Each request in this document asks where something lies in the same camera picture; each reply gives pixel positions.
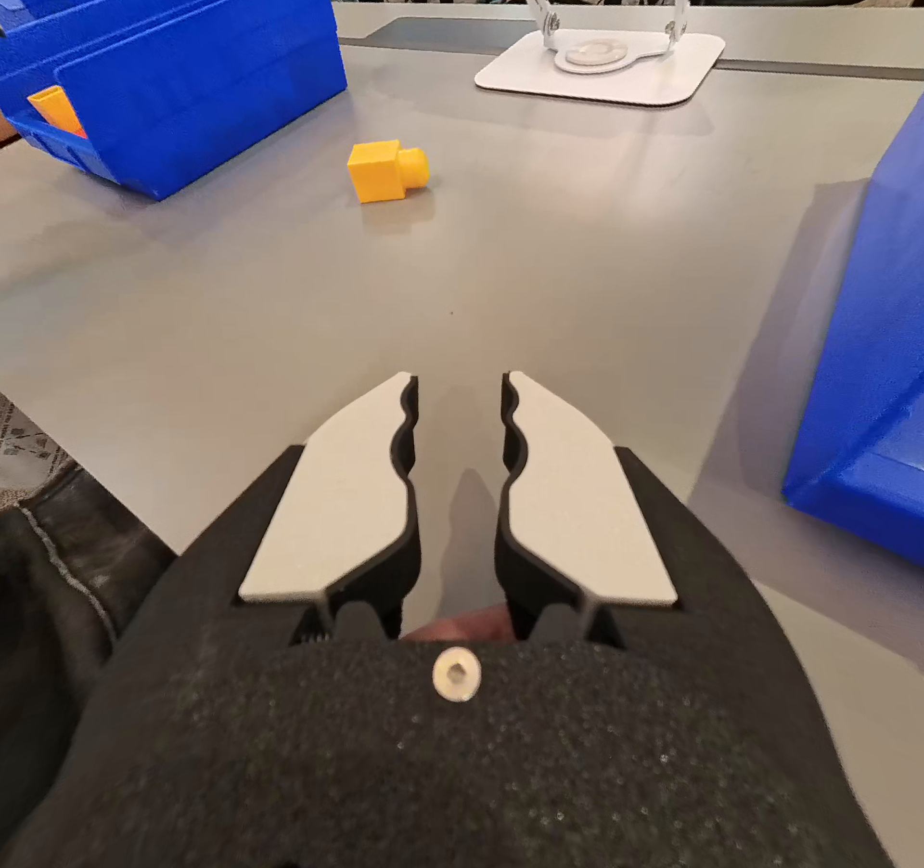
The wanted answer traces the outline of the grey desk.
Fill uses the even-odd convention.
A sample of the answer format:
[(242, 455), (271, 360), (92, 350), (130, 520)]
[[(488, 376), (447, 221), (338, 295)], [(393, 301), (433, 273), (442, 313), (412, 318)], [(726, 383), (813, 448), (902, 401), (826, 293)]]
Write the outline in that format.
[[(922, 64), (916, 10), (700, 10), (741, 58)], [(499, 600), (501, 376), (637, 455), (757, 579), (922, 866), (922, 572), (779, 500), (867, 182), (922, 81), (718, 69), (645, 111), (343, 45), (348, 90), (151, 203), (2, 150), (2, 393), (182, 552), (285, 446), (420, 377), (407, 629)], [(429, 159), (361, 204), (357, 143)]]

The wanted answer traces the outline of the dark grey desk mat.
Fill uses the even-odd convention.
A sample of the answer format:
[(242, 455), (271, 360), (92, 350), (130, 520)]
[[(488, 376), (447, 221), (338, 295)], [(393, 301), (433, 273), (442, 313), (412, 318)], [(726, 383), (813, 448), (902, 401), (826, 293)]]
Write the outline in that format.
[[(534, 27), (521, 19), (443, 19), (405, 17), (391, 20), (368, 35), (345, 37), (342, 45), (422, 52), (467, 53), (496, 56), (513, 46)], [(854, 62), (789, 61), (741, 58), (724, 50), (717, 69), (758, 73), (878, 80), (923, 80), (922, 64), (911, 66), (872, 65)]]

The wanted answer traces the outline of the yellow one-stud toy block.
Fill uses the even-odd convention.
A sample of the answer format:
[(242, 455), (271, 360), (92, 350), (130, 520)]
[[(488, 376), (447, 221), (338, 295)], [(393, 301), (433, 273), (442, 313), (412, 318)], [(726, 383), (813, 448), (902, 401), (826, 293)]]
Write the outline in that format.
[(361, 204), (403, 200), (430, 180), (424, 151), (403, 147), (399, 140), (355, 144), (347, 169)]
[(64, 89), (54, 85), (28, 96), (30, 105), (50, 126), (73, 135), (75, 127), (81, 126), (77, 113)]

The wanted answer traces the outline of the person's grey sweatshirt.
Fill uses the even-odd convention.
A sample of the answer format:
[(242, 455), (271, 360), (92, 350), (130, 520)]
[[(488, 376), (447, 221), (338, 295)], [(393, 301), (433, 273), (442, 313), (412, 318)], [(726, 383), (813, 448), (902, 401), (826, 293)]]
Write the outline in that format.
[(52, 787), (97, 678), (175, 558), (72, 460), (2, 494), (2, 848)]

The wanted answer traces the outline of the blue plastic bin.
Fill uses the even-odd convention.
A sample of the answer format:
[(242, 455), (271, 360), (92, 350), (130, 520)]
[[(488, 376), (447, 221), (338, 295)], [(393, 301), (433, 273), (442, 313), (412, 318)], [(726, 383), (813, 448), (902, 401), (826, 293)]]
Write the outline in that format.
[(782, 496), (923, 565), (922, 98), (866, 189)]
[[(24, 142), (167, 198), (345, 91), (334, 0), (92, 0), (2, 36), (2, 116)], [(86, 140), (28, 96), (59, 85)]]

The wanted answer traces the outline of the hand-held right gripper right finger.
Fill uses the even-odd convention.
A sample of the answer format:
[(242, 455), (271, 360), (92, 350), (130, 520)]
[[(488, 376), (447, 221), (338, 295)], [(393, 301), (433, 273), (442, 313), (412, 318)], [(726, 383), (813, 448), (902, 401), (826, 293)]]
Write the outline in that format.
[(564, 606), (587, 634), (603, 608), (672, 609), (679, 595), (610, 438), (519, 370), (502, 376), (494, 568), (522, 622)]

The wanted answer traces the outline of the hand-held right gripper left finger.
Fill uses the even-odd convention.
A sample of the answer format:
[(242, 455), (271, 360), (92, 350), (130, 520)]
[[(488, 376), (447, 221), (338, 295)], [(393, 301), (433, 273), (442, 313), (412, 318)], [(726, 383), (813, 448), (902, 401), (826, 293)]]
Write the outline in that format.
[(410, 480), (419, 378), (401, 371), (335, 412), (301, 455), (237, 591), (248, 605), (303, 605), (324, 632), (354, 604), (400, 636), (422, 568)]

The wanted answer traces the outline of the white tablet stand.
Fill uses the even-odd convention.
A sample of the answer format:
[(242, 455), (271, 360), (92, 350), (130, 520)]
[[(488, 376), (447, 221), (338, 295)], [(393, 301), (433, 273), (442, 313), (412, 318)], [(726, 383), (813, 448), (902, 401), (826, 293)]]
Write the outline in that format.
[(664, 32), (568, 29), (548, 0), (526, 3), (538, 30), (480, 70), (478, 88), (671, 107), (693, 96), (725, 45), (718, 36), (686, 32), (689, 0), (676, 0)]

